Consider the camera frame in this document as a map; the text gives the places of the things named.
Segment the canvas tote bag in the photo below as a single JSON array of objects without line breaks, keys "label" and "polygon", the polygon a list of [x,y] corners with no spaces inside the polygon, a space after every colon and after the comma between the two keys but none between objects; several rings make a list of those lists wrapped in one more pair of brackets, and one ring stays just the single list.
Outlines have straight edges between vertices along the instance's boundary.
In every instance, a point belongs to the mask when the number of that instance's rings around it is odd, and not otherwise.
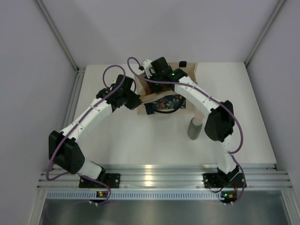
[{"label": "canvas tote bag", "polygon": [[136,109],[138,115],[166,114],[173,110],[176,110],[176,114],[194,113],[194,105],[171,89],[165,88],[163,92],[156,94],[144,80],[138,77],[134,77],[134,80],[136,92],[142,100],[142,104]]}]

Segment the grey bottle beige cap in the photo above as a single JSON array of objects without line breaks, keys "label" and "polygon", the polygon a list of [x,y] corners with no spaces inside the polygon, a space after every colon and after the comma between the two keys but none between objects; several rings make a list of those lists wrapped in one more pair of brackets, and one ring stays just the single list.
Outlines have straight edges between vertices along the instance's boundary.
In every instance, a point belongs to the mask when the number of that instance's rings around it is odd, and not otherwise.
[{"label": "grey bottle beige cap", "polygon": [[196,140],[198,138],[203,127],[204,118],[205,116],[201,111],[195,110],[194,117],[191,119],[187,129],[189,139]]}]

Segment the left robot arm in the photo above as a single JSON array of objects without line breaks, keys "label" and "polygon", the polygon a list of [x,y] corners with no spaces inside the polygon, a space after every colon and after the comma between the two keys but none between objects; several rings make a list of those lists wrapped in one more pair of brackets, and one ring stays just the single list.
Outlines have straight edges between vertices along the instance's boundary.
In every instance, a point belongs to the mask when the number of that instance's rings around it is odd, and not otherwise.
[{"label": "left robot arm", "polygon": [[140,95],[131,88],[133,78],[118,75],[109,88],[98,92],[88,108],[70,125],[49,135],[49,160],[70,174],[89,177],[91,184],[101,187],[105,184],[105,169],[87,159],[82,150],[89,134],[96,126],[121,106],[133,110],[142,104]]}]

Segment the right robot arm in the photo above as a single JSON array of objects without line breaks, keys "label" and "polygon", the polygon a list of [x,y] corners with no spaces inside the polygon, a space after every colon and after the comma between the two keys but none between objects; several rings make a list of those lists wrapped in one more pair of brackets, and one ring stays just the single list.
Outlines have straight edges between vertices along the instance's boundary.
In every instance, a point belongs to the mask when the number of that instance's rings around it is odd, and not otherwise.
[{"label": "right robot arm", "polygon": [[141,66],[146,76],[144,80],[154,93],[160,93],[164,88],[172,89],[183,96],[194,107],[202,112],[207,111],[204,131],[206,135],[217,143],[216,154],[218,157],[217,173],[214,179],[207,181],[207,187],[231,187],[240,168],[234,158],[235,151],[232,147],[233,127],[240,123],[233,113],[230,101],[219,102],[203,91],[182,68],[172,69],[164,57],[155,61],[145,60]]}]

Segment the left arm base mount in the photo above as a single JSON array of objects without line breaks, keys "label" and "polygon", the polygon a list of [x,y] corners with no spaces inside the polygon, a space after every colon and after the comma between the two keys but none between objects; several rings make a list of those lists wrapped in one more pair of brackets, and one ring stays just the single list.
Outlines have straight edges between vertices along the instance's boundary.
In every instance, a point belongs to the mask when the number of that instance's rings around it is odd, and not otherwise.
[{"label": "left arm base mount", "polygon": [[[106,173],[104,177],[100,178],[100,182],[106,184],[109,188],[119,188],[120,174],[119,173]],[[80,177],[79,188],[105,188],[97,182]]]}]

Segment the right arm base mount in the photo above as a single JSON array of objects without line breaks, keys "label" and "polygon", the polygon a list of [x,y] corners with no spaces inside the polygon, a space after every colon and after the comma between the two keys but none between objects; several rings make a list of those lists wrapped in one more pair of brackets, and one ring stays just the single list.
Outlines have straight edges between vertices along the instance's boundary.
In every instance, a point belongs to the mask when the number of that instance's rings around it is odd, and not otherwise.
[{"label": "right arm base mount", "polygon": [[244,179],[242,173],[238,173],[234,178],[230,178],[220,173],[205,173],[203,175],[203,182],[205,188],[242,188],[244,185]]}]

